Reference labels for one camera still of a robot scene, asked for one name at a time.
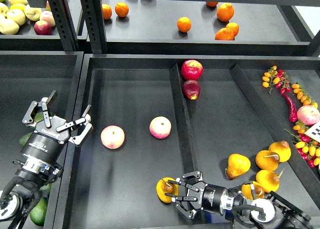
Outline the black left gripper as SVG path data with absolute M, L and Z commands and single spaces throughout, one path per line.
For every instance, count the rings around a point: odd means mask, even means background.
M 80 118 L 71 122 L 58 116 L 50 118 L 50 107 L 57 96 L 58 92 L 53 90 L 49 97 L 43 97 L 40 101 L 32 101 L 22 119 L 24 125 L 35 127 L 35 129 L 21 149 L 21 153 L 46 164 L 56 163 L 66 142 L 81 147 L 93 131 L 90 115 L 91 104 L 87 105 Z M 43 120 L 38 123 L 35 121 L 37 113 L 43 115 Z

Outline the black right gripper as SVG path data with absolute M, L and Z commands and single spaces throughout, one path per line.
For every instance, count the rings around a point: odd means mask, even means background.
M 202 180 L 203 173 L 200 170 L 196 170 L 167 181 L 170 184 L 183 186 L 194 192 L 200 192 L 199 200 L 195 196 L 173 196 L 172 194 L 166 194 L 171 197 L 175 208 L 187 219 L 195 218 L 198 209 L 194 208 L 192 203 L 197 205 L 198 201 L 202 211 L 212 214 L 223 216 L 226 211 L 232 209 L 232 197 L 225 187 L 206 183 L 204 189 L 200 190 L 200 187 L 196 186 L 196 183 Z

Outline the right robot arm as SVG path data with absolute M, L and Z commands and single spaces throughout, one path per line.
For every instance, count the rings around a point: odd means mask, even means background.
M 242 191 L 209 184 L 199 170 L 183 174 L 176 179 L 162 179 L 165 193 L 175 208 L 187 219 L 194 219 L 198 212 L 218 214 L 232 223 L 245 228 L 263 229 L 273 222 L 277 210 L 282 219 L 277 229 L 311 229 L 311 217 L 277 193 L 271 191 L 267 198 L 247 198 Z

